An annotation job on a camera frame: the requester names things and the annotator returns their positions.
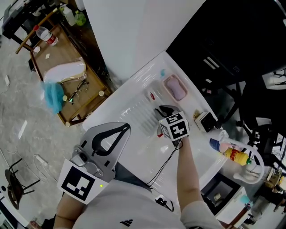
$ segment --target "white hose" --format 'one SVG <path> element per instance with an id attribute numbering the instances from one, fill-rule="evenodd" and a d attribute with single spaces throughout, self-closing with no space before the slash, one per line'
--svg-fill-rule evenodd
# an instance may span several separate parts
<path id="1" fill-rule="evenodd" d="M 250 146 L 250 145 L 246 145 L 246 144 L 244 144 L 242 142 L 239 142 L 239 141 L 236 141 L 236 140 L 233 140 L 233 139 L 230 139 L 230 138 L 222 138 L 220 140 L 220 143 L 222 143 L 222 142 L 224 142 L 224 143 L 233 143 L 233 144 L 236 144 L 238 146 L 242 146 L 242 147 L 244 147 L 244 148 L 246 148 L 246 149 L 248 149 L 248 150 L 250 150 L 251 152 L 254 153 L 254 155 L 257 157 L 257 159 L 258 159 L 258 161 L 260 163 L 260 167 L 261 167 L 261 172 L 260 172 L 260 175 L 257 178 L 257 180 L 250 181 L 250 180 L 242 177 L 238 173 L 235 173 L 233 175 L 233 178 L 241 180 L 241 181 L 243 181 L 245 183 L 248 183 L 248 184 L 256 184 L 256 183 L 258 183 L 262 179 L 262 177 L 264 175 L 264 162 L 263 162 L 262 157 L 260 156 L 260 154 L 257 152 L 257 150 L 255 148 L 253 148 L 252 146 Z"/>

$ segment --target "glasses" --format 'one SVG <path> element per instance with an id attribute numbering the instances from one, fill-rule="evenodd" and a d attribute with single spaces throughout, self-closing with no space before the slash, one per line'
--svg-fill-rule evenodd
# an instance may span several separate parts
<path id="1" fill-rule="evenodd" d="M 69 97 L 68 102 L 70 102 L 73 105 L 75 103 L 75 100 L 80 98 L 79 92 L 88 90 L 88 84 L 89 83 L 86 80 L 81 81 L 78 84 L 76 91 Z"/>

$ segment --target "green bottle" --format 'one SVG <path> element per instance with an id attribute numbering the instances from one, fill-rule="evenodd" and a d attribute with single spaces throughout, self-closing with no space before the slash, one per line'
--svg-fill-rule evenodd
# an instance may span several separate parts
<path id="1" fill-rule="evenodd" d="M 86 17 L 83 12 L 76 11 L 75 15 L 76 24 L 79 26 L 83 26 L 86 23 Z"/>

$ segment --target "sink basin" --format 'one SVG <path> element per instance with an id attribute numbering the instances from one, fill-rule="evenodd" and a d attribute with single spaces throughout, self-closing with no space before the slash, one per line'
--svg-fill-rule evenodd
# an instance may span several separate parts
<path id="1" fill-rule="evenodd" d="M 163 88 L 163 80 L 177 75 L 188 93 L 175 103 Z M 173 105 L 182 109 L 189 122 L 189 140 L 202 189 L 219 171 L 226 158 L 209 146 L 210 135 L 200 131 L 193 120 L 195 110 L 213 114 L 198 89 L 180 67 L 162 52 L 134 74 L 125 84 L 101 104 L 83 123 L 85 130 L 107 122 L 126 122 L 131 126 L 131 136 L 119 162 L 144 182 L 149 182 L 168 159 L 174 146 L 170 139 L 157 136 L 158 121 L 154 109 L 159 105 Z M 116 135 L 102 141 L 106 150 Z M 168 199 L 177 201 L 178 152 L 163 169 L 154 190 Z"/>

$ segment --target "pink soap dish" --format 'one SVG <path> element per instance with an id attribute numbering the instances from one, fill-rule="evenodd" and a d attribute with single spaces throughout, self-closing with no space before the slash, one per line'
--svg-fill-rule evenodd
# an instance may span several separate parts
<path id="1" fill-rule="evenodd" d="M 163 87 L 166 89 L 166 91 L 167 91 L 168 94 L 172 97 L 172 99 L 173 99 L 175 102 L 178 102 L 178 101 L 182 100 L 185 96 L 184 96 L 182 99 L 180 99 L 180 100 L 177 100 L 177 99 L 175 98 L 173 91 L 172 91 L 172 90 L 168 87 L 168 85 L 167 85 L 167 82 L 168 82 L 169 80 L 173 79 L 173 78 L 176 78 L 176 79 L 179 81 L 179 85 L 180 85 L 180 87 L 185 91 L 186 95 L 187 95 L 188 91 L 187 91 L 185 85 L 183 84 L 183 82 L 180 80 L 180 78 L 177 77 L 177 76 L 174 75 L 174 74 L 172 74 L 171 76 L 169 76 L 168 78 L 166 78 L 165 80 L 163 80 Z"/>

